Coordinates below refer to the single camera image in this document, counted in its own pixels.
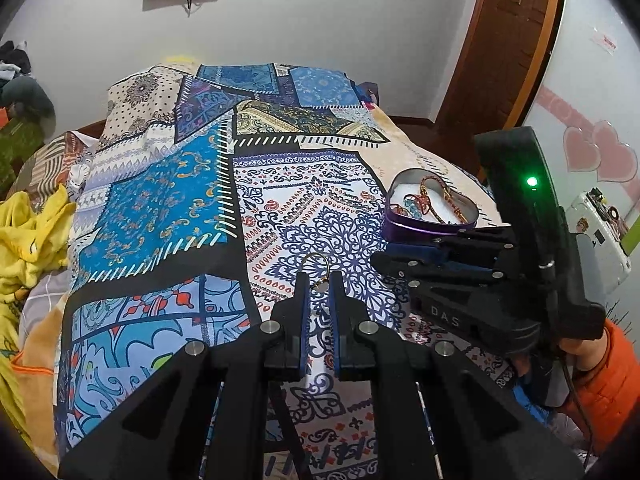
heart decoration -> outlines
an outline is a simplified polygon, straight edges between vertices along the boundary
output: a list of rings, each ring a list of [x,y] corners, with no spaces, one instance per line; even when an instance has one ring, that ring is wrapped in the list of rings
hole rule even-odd
[[[564,131],[564,156],[569,171],[594,171],[602,161],[598,147],[576,126],[569,126]]]
[[[636,152],[628,144],[620,142],[617,131],[609,122],[600,121],[594,124],[593,142],[597,145],[601,157],[597,171],[599,182],[629,182],[636,176]]]

bed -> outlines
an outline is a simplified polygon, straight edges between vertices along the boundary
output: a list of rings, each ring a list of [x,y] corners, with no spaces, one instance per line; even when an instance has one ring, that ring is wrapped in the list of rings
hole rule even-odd
[[[439,174],[478,206],[478,226],[499,224],[493,200],[410,142],[344,73],[168,64],[119,81],[108,99],[70,233],[53,375],[60,456],[187,341],[224,344],[269,319],[311,252],[342,271],[371,319],[420,344],[449,340],[511,382],[503,359],[411,312],[406,285],[369,263],[385,246],[385,190],[399,171]],[[323,264],[305,270],[318,279]],[[265,477],[296,478],[292,448],[316,479],[374,476],[369,384],[334,378],[326,294],[311,302],[306,376],[271,393]]]

orange sleeve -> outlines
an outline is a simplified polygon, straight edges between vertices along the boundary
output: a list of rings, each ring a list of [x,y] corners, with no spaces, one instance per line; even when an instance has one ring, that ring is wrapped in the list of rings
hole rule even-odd
[[[640,364],[622,329],[606,320],[609,342],[602,361],[575,380],[576,393],[593,428],[593,450],[600,455],[618,434],[640,397]],[[588,437],[587,427],[571,397],[560,408]]]

baseboard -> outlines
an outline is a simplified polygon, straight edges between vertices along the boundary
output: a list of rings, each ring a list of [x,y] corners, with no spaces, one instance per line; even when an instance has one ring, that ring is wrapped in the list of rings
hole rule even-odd
[[[404,117],[400,115],[389,115],[395,124],[418,124],[419,126],[434,127],[433,121],[425,117]]]

wooden door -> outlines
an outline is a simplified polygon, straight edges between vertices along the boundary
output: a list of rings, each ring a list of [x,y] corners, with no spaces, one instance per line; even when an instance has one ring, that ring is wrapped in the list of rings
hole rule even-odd
[[[535,91],[533,82],[542,68],[558,6],[558,0],[554,1],[552,6],[550,0],[476,1],[456,71],[436,120],[442,140],[457,147],[453,153],[460,152],[452,159],[460,158],[466,170],[477,173],[479,169],[473,135],[513,126],[518,117],[511,118],[513,124],[508,124],[508,119],[515,114],[514,104],[519,102],[522,112],[524,101]],[[541,38],[545,26],[548,34]],[[528,91],[524,88],[526,80],[530,80]]]

